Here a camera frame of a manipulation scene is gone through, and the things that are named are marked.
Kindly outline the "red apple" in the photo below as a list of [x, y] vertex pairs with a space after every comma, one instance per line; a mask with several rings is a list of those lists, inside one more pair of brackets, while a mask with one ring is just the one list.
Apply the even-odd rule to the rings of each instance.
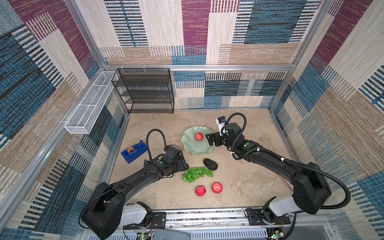
[[196, 141], [202, 141], [204, 136], [202, 133], [195, 133], [194, 138]]
[[215, 194], [220, 194], [220, 193], [223, 191], [223, 186], [222, 186], [222, 184], [219, 183], [219, 182], [215, 182], [215, 183], [213, 183], [213, 185], [212, 185], [212, 191], [213, 191], [213, 193], [215, 193]]
[[204, 186], [197, 186], [195, 188], [195, 193], [198, 197], [203, 197], [206, 194], [206, 188]]

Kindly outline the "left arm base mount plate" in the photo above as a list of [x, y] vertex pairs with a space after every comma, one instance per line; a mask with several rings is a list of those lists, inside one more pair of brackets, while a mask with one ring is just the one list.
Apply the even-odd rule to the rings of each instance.
[[150, 230], [164, 229], [166, 226], [166, 212], [151, 212], [139, 224], [130, 224], [123, 227], [124, 230]]

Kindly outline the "pale green scalloped fruit bowl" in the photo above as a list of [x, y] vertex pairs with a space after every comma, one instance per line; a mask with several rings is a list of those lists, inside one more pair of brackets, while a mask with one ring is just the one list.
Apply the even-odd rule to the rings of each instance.
[[[196, 141], [194, 138], [195, 133], [202, 133], [204, 136], [203, 140]], [[196, 157], [211, 154], [214, 147], [210, 146], [206, 139], [206, 134], [210, 133], [213, 133], [213, 131], [204, 126], [194, 126], [187, 129], [181, 138], [185, 152], [191, 153]]]

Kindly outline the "aluminium front rail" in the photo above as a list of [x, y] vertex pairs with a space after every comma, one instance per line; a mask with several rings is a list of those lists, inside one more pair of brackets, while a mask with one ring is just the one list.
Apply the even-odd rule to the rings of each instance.
[[[175, 209], [175, 210], [153, 210], [153, 213], [165, 212], [166, 217], [156, 220], [157, 224], [165, 224], [165, 229], [172, 230], [208, 230], [208, 229], [243, 229], [243, 228], [277, 228], [281, 222], [267, 225], [262, 220], [252, 220], [250, 225], [246, 209], [259, 210], [262, 207], [242, 208], [211, 208], [211, 209]], [[324, 210], [316, 215], [305, 213], [297, 214], [296, 227], [304, 226], [330, 226], [333, 224], [332, 217]]]

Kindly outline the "blue tape dispenser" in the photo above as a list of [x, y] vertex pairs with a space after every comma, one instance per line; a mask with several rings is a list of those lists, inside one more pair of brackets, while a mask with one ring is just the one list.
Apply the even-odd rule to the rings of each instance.
[[142, 140], [140, 140], [138, 144], [133, 145], [127, 148], [126, 150], [122, 151], [121, 155], [125, 159], [125, 161], [130, 164], [142, 154], [144, 154], [146, 151], [147, 145]]

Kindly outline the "green grape bunch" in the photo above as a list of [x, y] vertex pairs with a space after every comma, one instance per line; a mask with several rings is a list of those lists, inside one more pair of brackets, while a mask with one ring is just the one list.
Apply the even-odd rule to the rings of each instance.
[[193, 183], [199, 178], [203, 178], [205, 176], [213, 177], [213, 171], [207, 167], [190, 168], [184, 172], [183, 181], [186, 183]]

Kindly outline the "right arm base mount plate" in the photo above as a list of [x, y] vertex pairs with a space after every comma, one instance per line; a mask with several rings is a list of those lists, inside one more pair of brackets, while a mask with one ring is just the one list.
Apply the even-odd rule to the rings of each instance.
[[291, 220], [287, 214], [278, 217], [272, 212], [264, 209], [247, 208], [244, 210], [245, 217], [249, 221], [250, 226], [267, 226], [267, 225], [290, 225]]

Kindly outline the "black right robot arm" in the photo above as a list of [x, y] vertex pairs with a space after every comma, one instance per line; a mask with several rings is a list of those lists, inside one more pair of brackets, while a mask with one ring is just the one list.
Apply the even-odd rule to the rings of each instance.
[[[291, 194], [273, 197], [263, 206], [261, 215], [267, 225], [275, 224], [281, 216], [289, 213], [314, 215], [318, 210], [340, 209], [350, 202], [351, 192], [348, 187], [341, 180], [323, 172], [317, 164], [313, 162], [304, 164], [287, 159], [259, 143], [245, 139], [243, 132], [247, 118], [242, 113], [238, 113], [238, 116], [244, 120], [242, 127], [232, 123], [230, 119], [219, 117], [216, 120], [218, 132], [206, 134], [206, 138], [210, 146], [225, 146], [235, 160], [260, 165], [288, 180], [293, 186]], [[343, 189], [345, 198], [340, 203], [325, 204], [332, 195], [327, 180], [335, 182]]]

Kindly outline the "dark avocado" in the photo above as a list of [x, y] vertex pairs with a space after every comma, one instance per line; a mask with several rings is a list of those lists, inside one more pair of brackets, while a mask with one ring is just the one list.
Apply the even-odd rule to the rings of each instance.
[[204, 159], [203, 163], [211, 171], [216, 171], [218, 169], [218, 164], [213, 160]]

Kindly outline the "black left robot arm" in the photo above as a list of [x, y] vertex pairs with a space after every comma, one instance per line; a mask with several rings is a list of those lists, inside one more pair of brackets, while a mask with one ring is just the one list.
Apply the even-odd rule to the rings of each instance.
[[152, 209], [143, 202], [129, 205], [128, 201], [146, 186], [189, 166], [183, 151], [176, 145], [165, 145], [164, 153], [150, 156], [141, 170], [118, 182], [102, 182], [96, 186], [79, 216], [79, 225], [90, 229], [101, 240], [127, 225], [146, 225], [152, 222]]

